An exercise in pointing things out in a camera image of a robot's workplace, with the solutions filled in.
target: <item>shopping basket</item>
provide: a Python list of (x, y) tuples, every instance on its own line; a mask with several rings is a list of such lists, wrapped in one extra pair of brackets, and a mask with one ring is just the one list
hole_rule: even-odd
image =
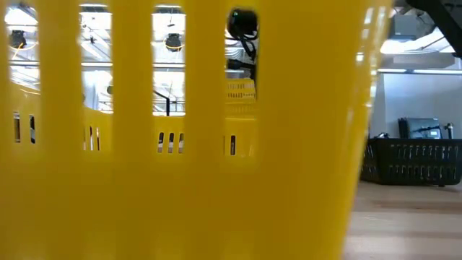
[[(340, 258), (391, 2), (104, 3), (113, 115), (82, 107), (78, 1), (31, 2), (40, 101), (19, 118), (0, 40), (0, 259)], [(184, 118), (152, 116), (156, 4), (186, 13)], [(225, 119), (233, 7), (259, 18), (255, 119)]]
[(369, 139), (361, 179), (390, 185), (456, 185), (462, 140)]

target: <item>black device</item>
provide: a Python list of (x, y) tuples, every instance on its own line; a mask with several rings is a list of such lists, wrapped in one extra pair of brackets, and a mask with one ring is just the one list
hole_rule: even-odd
[(169, 33), (165, 39), (165, 47), (172, 52), (181, 51), (183, 44), (180, 40), (180, 35), (177, 33)]
[[(247, 55), (256, 60), (256, 48), (253, 40), (258, 38), (258, 18), (252, 10), (233, 9), (228, 17), (227, 30), (232, 36), (231, 40), (239, 40)], [(249, 69), (250, 78), (255, 82), (256, 88), (256, 64), (248, 64), (236, 59), (227, 60), (228, 69)]]
[(441, 139), (440, 122), (437, 118), (400, 118), (399, 136), (405, 139)]
[(24, 48), (27, 45), (23, 30), (13, 30), (9, 36), (9, 45), (13, 48)]

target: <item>wooden floor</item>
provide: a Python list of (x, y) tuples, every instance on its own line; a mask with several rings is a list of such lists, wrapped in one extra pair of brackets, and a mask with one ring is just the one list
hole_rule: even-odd
[(344, 259), (462, 259), (462, 185), (360, 183)]

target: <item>black basket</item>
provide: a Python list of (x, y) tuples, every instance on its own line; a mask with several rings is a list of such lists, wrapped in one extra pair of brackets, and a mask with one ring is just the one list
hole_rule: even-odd
[(386, 185), (456, 185), (462, 139), (369, 139), (361, 180)]

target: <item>white wall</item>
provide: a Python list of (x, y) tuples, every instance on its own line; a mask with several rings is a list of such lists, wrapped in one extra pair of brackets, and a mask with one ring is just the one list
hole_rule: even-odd
[(462, 77), (384, 74), (378, 82), (371, 136), (382, 131), (399, 137), (398, 118), (438, 118), (454, 123), (455, 138), (462, 139)]

